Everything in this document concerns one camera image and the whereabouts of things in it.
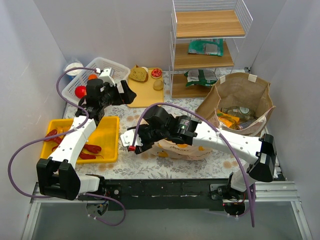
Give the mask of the silver drink can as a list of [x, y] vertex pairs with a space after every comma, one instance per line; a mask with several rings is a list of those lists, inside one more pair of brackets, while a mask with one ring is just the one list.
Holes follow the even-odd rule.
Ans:
[[244, 129], [248, 128], [254, 122], [255, 122], [254, 120], [242, 122], [242, 123], [235, 126], [235, 130], [244, 130]]

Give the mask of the brown burlap tote bag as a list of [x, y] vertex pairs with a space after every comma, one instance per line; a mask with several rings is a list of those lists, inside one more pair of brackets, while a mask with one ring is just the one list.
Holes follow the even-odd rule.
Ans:
[[[276, 108], [270, 97], [270, 85], [270, 82], [249, 73], [224, 75], [212, 86], [195, 113], [217, 128], [239, 135], [259, 137]], [[256, 120], [241, 130], [229, 128], [217, 116], [217, 111], [229, 107], [248, 108], [254, 111]]]

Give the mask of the orange mango gummy packet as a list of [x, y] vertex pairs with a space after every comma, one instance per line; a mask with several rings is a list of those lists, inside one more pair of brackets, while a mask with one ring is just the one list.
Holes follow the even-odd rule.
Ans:
[[216, 112], [218, 120], [230, 129], [235, 129], [235, 127], [240, 123], [241, 119], [239, 117], [223, 113], [220, 110]]

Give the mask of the teal snack packet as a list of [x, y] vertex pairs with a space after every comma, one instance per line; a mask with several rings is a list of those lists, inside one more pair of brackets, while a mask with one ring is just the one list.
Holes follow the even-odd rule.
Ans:
[[224, 41], [222, 38], [193, 40], [188, 45], [187, 53], [222, 57], [224, 55]]

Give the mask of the clear glass bottle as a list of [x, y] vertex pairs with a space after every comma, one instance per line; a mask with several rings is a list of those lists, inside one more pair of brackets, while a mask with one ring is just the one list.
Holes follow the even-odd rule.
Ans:
[[221, 112], [243, 120], [251, 120], [255, 118], [255, 112], [250, 108], [243, 106], [222, 107]]

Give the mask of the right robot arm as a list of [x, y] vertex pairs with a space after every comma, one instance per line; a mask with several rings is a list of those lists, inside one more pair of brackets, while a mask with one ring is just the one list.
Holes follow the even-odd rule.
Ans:
[[190, 115], [173, 116], [165, 109], [165, 103], [153, 104], [142, 113], [134, 129], [131, 147], [136, 154], [149, 150], [155, 142], [166, 139], [175, 144], [204, 147], [231, 153], [237, 161], [244, 160], [229, 180], [229, 187], [238, 192], [246, 191], [256, 182], [271, 183], [274, 180], [277, 151], [274, 137], [244, 136], [226, 130], [218, 130], [208, 120], [191, 112]]

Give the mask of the peach plastic grocery bag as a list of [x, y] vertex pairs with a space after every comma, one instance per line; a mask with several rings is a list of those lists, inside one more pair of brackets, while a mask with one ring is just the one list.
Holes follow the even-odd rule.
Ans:
[[144, 122], [138, 129], [138, 136], [143, 144], [147, 147], [150, 154], [172, 159], [181, 159], [186, 161], [199, 161], [209, 157], [213, 153], [212, 148], [203, 146], [190, 146], [187, 144], [176, 144], [166, 139], [160, 139], [156, 133], [148, 133], [149, 125]]

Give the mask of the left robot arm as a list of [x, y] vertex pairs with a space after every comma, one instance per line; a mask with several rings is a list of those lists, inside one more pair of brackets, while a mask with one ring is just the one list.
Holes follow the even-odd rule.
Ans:
[[131, 104], [136, 98], [126, 80], [123, 91], [116, 83], [100, 78], [89, 80], [86, 95], [75, 105], [77, 112], [69, 132], [48, 158], [36, 164], [39, 191], [42, 195], [74, 200], [79, 194], [103, 192], [103, 177], [81, 175], [75, 171], [76, 162], [90, 135], [96, 130], [108, 106]]

